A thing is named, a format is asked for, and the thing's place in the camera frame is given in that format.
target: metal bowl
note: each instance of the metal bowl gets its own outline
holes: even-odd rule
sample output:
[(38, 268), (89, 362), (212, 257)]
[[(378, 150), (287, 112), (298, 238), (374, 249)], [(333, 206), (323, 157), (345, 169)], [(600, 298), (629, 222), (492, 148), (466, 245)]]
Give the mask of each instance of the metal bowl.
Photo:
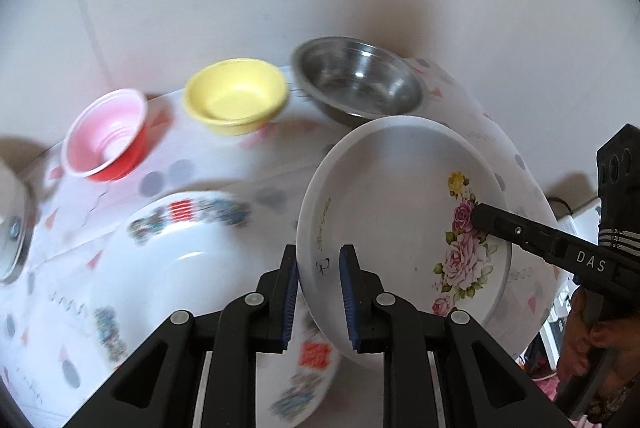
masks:
[(359, 126), (407, 114), (422, 102), (424, 85), (401, 58), (351, 38), (320, 38), (300, 45), (292, 64), (297, 82), (329, 117)]

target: cable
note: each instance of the cable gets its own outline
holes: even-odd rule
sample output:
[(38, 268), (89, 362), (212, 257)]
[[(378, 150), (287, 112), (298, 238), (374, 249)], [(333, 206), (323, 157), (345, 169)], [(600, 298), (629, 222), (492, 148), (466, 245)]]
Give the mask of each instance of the cable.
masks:
[(564, 207), (566, 207), (569, 210), (569, 215), (572, 215), (574, 213), (574, 211), (571, 209), (571, 206), (567, 204), (566, 201), (564, 201), (563, 199), (559, 197), (547, 197), (546, 199), (549, 202), (557, 202), (558, 204), (564, 205)]

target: white tablecloth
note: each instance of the white tablecloth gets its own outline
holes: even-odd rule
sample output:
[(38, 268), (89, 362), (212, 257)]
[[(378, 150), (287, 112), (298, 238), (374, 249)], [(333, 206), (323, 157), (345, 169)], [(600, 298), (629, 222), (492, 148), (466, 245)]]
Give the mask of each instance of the white tablecloth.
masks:
[[(412, 59), (428, 91), (424, 117), (467, 139), (495, 171), (510, 210), (556, 221), (511, 141), (481, 104), (436, 64)], [(284, 68), (290, 78), (290, 70)], [(150, 102), (152, 148), (123, 180), (66, 176), (60, 146), (25, 173), (37, 204), (24, 268), (0, 286), (2, 379), (36, 428), (59, 428), (108, 377), (86, 305), (110, 234), (133, 211), (186, 189), (228, 189), (269, 206), (294, 230), (302, 198), (327, 151), (349, 130), (324, 116), (292, 85), (285, 111), (260, 131), (220, 137), (192, 121), (180, 93)], [(566, 274), (514, 247), (508, 284), (488, 330), (519, 354), (548, 316)], [(304, 426), (382, 423), (382, 376), (344, 360), (324, 403)]]

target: white plate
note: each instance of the white plate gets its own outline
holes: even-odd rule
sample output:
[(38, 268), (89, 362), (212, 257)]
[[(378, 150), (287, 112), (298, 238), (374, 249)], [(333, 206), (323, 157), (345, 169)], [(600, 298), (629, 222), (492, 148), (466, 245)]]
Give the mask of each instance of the white plate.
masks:
[(472, 229), (474, 202), (506, 208), (485, 160), (436, 122), (386, 117), (334, 146), (306, 191), (296, 252), (306, 303), (338, 350), (382, 366), (380, 355), (357, 354), (348, 338), (338, 272), (346, 243), (362, 269), (419, 310), (446, 315), (455, 306), (487, 323), (506, 285), (511, 244)]
[[(91, 307), (106, 364), (117, 367), (173, 311), (219, 311), (254, 290), (280, 264), (284, 227), (267, 208), (220, 191), (177, 193), (133, 214), (96, 267)], [(258, 428), (308, 417), (338, 361), (299, 296), (288, 350), (258, 354)]]

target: yellow bowl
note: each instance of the yellow bowl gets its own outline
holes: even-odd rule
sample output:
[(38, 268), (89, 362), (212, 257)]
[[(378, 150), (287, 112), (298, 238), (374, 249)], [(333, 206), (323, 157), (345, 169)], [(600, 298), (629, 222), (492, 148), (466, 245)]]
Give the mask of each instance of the yellow bowl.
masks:
[(259, 59), (227, 59), (199, 71), (187, 82), (185, 110), (222, 135), (257, 130), (284, 107), (289, 87), (284, 74)]

